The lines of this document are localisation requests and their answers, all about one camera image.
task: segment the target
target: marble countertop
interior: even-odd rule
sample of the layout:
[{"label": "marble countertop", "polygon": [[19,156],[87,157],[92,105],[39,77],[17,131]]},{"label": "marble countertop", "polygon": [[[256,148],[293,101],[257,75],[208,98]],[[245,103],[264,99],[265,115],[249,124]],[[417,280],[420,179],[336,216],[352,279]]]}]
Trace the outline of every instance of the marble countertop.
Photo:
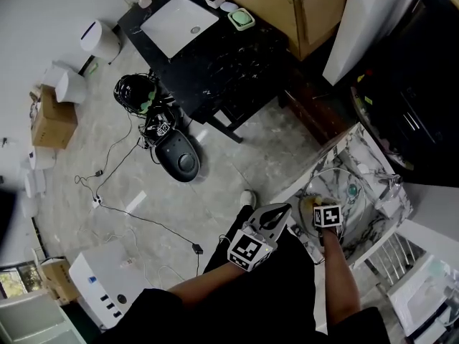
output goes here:
[{"label": "marble countertop", "polygon": [[239,104],[257,107],[261,98],[275,96],[286,46],[282,34],[260,19],[239,32],[227,13],[192,0],[219,20],[169,59],[140,28],[168,1],[152,0],[147,9],[135,5],[118,24],[188,116],[205,123],[227,103],[238,118]]},{"label": "marble countertop", "polygon": [[401,188],[393,199],[383,203],[376,210],[374,206],[386,188],[379,179],[381,176],[394,175],[394,170],[364,126],[360,123],[355,125],[347,133],[341,134],[325,145],[318,154],[316,162],[296,182],[271,201],[272,203],[290,202],[293,205],[294,212],[289,224],[315,260],[320,260],[322,254],[314,240],[309,239],[302,233],[301,228],[297,227],[295,220],[298,220],[298,214],[295,215],[295,208],[298,208],[299,191],[314,176],[332,167],[352,172],[365,190],[366,210],[360,211],[363,214],[357,227],[345,236],[342,242],[349,264],[357,266],[392,235],[410,215],[412,206],[404,189]]}]

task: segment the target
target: white sneaker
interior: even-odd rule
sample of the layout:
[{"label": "white sneaker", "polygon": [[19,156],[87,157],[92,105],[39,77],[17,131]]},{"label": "white sneaker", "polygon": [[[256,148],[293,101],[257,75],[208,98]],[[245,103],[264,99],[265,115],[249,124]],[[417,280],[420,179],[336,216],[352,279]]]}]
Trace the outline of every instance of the white sneaker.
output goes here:
[{"label": "white sneaker", "polygon": [[255,192],[251,190],[244,190],[241,193],[241,208],[246,205],[250,205],[253,209],[255,209],[257,205],[257,196],[255,195]]}]

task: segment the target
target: stone floor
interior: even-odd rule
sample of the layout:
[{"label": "stone floor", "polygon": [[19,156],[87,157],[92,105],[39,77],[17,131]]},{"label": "stone floor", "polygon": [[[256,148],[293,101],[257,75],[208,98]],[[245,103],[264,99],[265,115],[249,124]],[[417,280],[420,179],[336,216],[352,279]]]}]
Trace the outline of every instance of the stone floor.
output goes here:
[{"label": "stone floor", "polygon": [[[196,274],[197,257],[190,243],[155,224],[102,207],[93,209],[91,191],[75,184],[76,175],[90,176],[103,168],[110,145],[130,128],[126,111],[113,99],[116,82],[123,75],[148,71],[130,42],[125,42],[112,65],[96,62],[96,71],[85,75],[90,94],[77,106],[79,126],[67,149],[59,152],[56,166],[45,172],[47,193],[37,224],[49,254],[65,255],[70,261],[80,251],[102,244],[113,234],[125,235],[121,242],[132,257],[137,257],[134,237],[127,232],[134,230],[141,255],[136,264],[143,269],[145,263],[151,284],[166,289],[181,280],[170,269],[161,269],[160,277],[161,266],[173,268],[185,279]],[[106,175],[136,144],[140,120],[132,118],[132,123],[131,134],[112,149]],[[287,108],[280,109],[275,100],[236,131],[244,138],[242,144],[208,125],[193,122],[188,130],[199,141],[202,155],[202,169],[195,181],[175,181],[161,166],[152,163],[145,150],[135,148],[98,194],[105,205],[124,210],[144,191],[147,197],[132,213],[161,222],[200,244],[204,249],[199,261],[202,272],[218,236],[228,230],[240,209],[241,191],[256,190],[260,203],[268,203],[310,166],[320,147],[294,114]],[[90,187],[95,190],[104,179],[105,176],[90,179]],[[392,342],[399,343],[401,327],[375,288],[376,278],[365,269],[355,271],[362,302],[387,311],[384,319],[388,331],[394,331]],[[325,318],[323,276],[321,265],[316,269],[318,325]]]}]

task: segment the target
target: cardboard box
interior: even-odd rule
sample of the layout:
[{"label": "cardboard box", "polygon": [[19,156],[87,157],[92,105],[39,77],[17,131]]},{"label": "cardboard box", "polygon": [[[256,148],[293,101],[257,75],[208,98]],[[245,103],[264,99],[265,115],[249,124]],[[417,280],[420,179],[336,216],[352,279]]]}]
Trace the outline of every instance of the cardboard box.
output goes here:
[{"label": "cardboard box", "polygon": [[70,279],[69,268],[70,264],[66,259],[51,259],[40,265],[41,276],[49,293],[63,305],[80,296]]},{"label": "cardboard box", "polygon": [[286,34],[299,60],[333,36],[346,6],[346,0],[233,1]]},{"label": "cardboard box", "polygon": [[42,104],[32,125],[32,144],[66,149],[78,126],[73,103],[56,101],[53,87],[42,86]]}]

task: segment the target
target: person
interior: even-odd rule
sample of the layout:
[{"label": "person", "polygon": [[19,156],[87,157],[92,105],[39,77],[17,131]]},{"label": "person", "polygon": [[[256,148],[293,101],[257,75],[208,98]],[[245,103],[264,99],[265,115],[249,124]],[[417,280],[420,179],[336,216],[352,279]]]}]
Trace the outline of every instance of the person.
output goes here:
[{"label": "person", "polygon": [[278,239],[278,249],[253,271],[228,262],[230,241],[255,204],[255,194],[244,191],[242,209],[203,275],[167,291],[144,290],[96,343],[146,343],[159,338],[389,343],[378,309],[361,310],[359,291],[333,230],[323,230],[328,336],[316,332],[314,263],[287,229]]}]

